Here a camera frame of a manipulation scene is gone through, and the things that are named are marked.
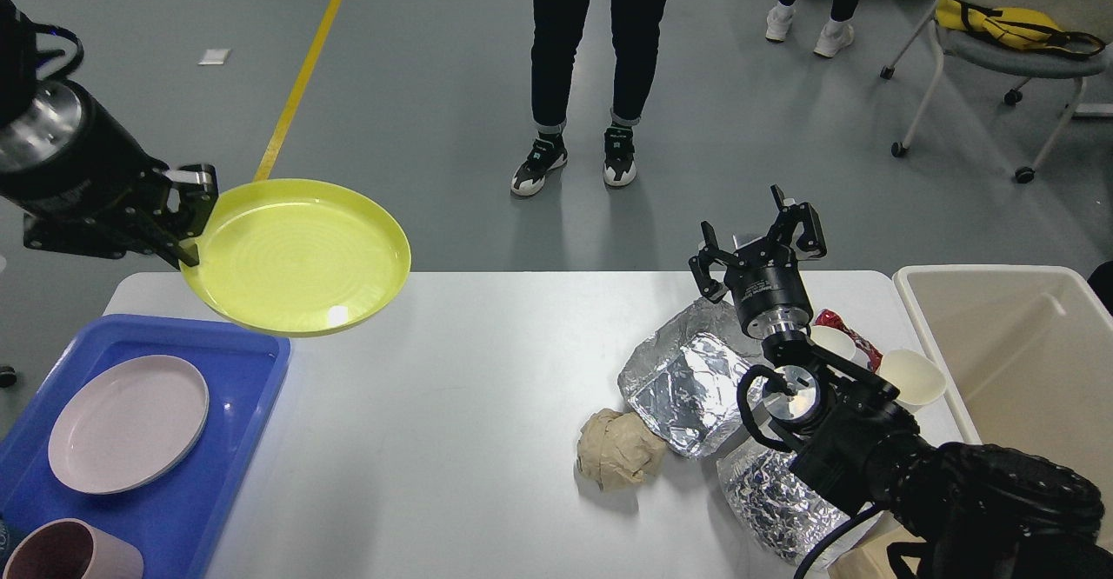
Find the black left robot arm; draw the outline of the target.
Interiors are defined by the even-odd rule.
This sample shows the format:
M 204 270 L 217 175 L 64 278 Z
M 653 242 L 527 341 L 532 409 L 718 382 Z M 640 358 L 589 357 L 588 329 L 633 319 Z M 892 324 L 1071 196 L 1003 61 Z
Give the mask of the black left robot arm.
M 23 210 L 23 245 L 75 256 L 155 255 L 200 263 L 193 242 L 218 195 L 210 164 L 174 170 L 70 75 L 83 62 L 72 31 L 35 22 L 3 0 L 1 192 Z

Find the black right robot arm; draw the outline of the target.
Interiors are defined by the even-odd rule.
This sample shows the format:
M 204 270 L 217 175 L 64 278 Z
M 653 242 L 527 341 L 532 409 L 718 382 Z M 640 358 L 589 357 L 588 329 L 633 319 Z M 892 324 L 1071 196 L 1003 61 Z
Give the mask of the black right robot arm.
M 795 575 L 888 512 L 913 536 L 886 549 L 898 578 L 1109 578 L 1097 485 L 1020 449 L 930 445 L 897 386 L 812 340 L 798 263 L 826 254 L 823 222 L 810 203 L 770 192 L 776 219 L 764 236 L 723 251 L 702 222 L 689 265 L 701 296 L 730 296 L 743 334 L 762 345 L 764 363 L 736 386 L 743 428 L 792 455 L 792 475 L 848 517 Z

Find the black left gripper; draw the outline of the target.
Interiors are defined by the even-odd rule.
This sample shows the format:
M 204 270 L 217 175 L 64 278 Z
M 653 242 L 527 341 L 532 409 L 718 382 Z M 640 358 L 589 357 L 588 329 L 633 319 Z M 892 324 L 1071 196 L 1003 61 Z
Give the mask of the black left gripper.
M 104 259 L 131 251 L 174 269 L 199 265 L 183 239 L 203 234 L 219 198 L 215 166 L 170 170 L 79 84 L 38 84 L 3 127 L 1 188 L 24 213 L 27 249 Z

